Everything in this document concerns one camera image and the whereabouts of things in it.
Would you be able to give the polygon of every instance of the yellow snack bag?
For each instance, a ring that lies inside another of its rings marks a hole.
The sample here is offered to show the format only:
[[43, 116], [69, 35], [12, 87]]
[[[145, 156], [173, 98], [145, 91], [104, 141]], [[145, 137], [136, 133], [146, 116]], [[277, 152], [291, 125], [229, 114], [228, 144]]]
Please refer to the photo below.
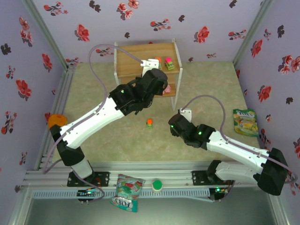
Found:
[[234, 130], [241, 135], [257, 137], [259, 134], [256, 120], [256, 113], [252, 109], [233, 110]]

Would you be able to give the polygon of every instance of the wooden shelf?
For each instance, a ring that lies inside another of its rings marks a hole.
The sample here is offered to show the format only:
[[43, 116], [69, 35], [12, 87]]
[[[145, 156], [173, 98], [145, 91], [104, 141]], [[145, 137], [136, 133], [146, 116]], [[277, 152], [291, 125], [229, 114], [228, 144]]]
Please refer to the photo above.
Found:
[[[160, 57], [162, 61], [162, 71], [165, 74], [178, 74], [180, 71], [179, 62], [174, 43], [146, 44], [146, 45], [127, 45], [120, 48], [128, 51], [141, 60]], [[165, 66], [165, 58], [171, 57], [174, 69], [168, 70]], [[118, 78], [136, 77], [142, 74], [141, 65], [130, 56], [117, 50], [117, 76]]]
[[[122, 84], [126, 84], [132, 80], [135, 79], [135, 76], [132, 77], [124, 77], [121, 78], [121, 83]], [[175, 85], [175, 79], [174, 79], [174, 75], [168, 75], [168, 84], [171, 86], [171, 92], [170, 93], [166, 93], [162, 96], [160, 95], [155, 95], [155, 98], [163, 98], [163, 97], [174, 97], [176, 95], [176, 85]]]

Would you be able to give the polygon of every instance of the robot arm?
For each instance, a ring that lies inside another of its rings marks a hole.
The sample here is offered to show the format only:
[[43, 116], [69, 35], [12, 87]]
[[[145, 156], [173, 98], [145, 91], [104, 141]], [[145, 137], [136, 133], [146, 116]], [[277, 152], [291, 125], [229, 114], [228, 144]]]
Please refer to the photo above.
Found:
[[[265, 158], [273, 158], [287, 165], [280, 150], [273, 148], [271, 151], [267, 151], [254, 148], [228, 137], [226, 137], [228, 140], [224, 140], [221, 133], [212, 127], [204, 124], [194, 126], [191, 123], [191, 115], [191, 110], [180, 109], [178, 114], [169, 120], [172, 135], [180, 136], [186, 145], [218, 152], [237, 161], [226, 163], [214, 160], [206, 172], [208, 180], [221, 179], [257, 183], [263, 191], [272, 195], [280, 195], [288, 171]], [[255, 151], [257, 155], [242, 149], [242, 147]]]
[[97, 109], [101, 104], [68, 125], [62, 127], [54, 125], [50, 128], [53, 139], [57, 141], [72, 126], [94, 114], [67, 132], [57, 145], [64, 165], [72, 167], [81, 178], [87, 179], [87, 181], [93, 180], [93, 170], [80, 145], [107, 124], [131, 112], [135, 111], [137, 114], [143, 108], [150, 107], [154, 95], [162, 95], [163, 90], [168, 85], [167, 76], [159, 69], [147, 67], [143, 70], [142, 75], [142, 77], [137, 77], [127, 84], [118, 85], [109, 93], [100, 111], [97, 112]]

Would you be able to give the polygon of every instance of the white bracket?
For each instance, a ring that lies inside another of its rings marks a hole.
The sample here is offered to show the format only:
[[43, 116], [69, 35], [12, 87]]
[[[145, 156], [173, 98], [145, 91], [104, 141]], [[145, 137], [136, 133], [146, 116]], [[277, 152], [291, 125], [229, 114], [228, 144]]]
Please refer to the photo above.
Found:
[[192, 110], [191, 109], [184, 109], [182, 108], [179, 109], [179, 113], [183, 115], [189, 122], [192, 121]]
[[142, 60], [141, 66], [142, 69], [142, 76], [148, 71], [152, 70], [153, 68], [159, 69], [159, 60], [157, 59], [148, 59], [148, 60]]

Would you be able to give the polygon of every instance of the gray floor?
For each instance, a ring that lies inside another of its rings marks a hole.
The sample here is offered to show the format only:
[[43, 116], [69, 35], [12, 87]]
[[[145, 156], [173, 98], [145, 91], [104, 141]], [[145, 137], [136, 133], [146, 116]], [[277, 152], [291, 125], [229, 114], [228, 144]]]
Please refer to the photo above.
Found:
[[261, 190], [235, 188], [221, 203], [191, 199], [139, 199], [138, 212], [108, 199], [81, 205], [77, 200], [34, 200], [26, 225], [277, 225]]

